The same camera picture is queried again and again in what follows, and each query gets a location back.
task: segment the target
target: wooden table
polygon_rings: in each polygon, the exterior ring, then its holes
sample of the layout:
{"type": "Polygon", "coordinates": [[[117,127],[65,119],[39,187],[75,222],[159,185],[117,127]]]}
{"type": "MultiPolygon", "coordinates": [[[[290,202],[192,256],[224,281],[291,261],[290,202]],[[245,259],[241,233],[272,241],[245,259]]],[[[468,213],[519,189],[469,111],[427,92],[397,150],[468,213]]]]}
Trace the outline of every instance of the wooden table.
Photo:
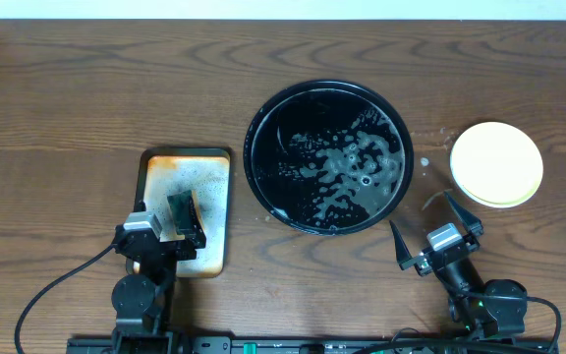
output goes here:
{"type": "MultiPolygon", "coordinates": [[[[28,300],[112,239],[131,211],[139,157],[154,146],[233,151],[222,274],[179,284],[175,325],[236,335],[389,337],[450,323],[440,283],[395,264],[387,220],[345,237],[297,232],[257,202],[242,142],[255,112],[296,82],[335,78],[384,95],[412,133],[405,200],[390,215],[412,250],[450,217],[449,150],[469,126],[510,123],[544,162],[537,194],[510,209],[459,202],[486,234],[484,279],[513,278],[554,302],[566,353],[566,23],[0,21],[0,353],[28,300]]],[[[74,334],[108,334],[111,254],[30,312],[27,353],[62,353],[74,334]]],[[[530,305],[527,335],[554,317],[530,305]]]]}

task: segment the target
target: round white lid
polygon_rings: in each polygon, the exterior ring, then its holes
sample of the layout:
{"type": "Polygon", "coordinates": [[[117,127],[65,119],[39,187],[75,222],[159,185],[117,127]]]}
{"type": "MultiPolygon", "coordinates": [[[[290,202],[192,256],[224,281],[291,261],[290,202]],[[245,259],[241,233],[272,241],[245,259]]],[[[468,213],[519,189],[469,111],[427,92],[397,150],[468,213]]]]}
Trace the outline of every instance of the round white lid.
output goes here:
{"type": "Polygon", "coordinates": [[[528,200],[542,179],[542,159],[524,132],[504,123],[477,124],[451,150],[451,173],[471,199],[489,207],[528,200]]]}

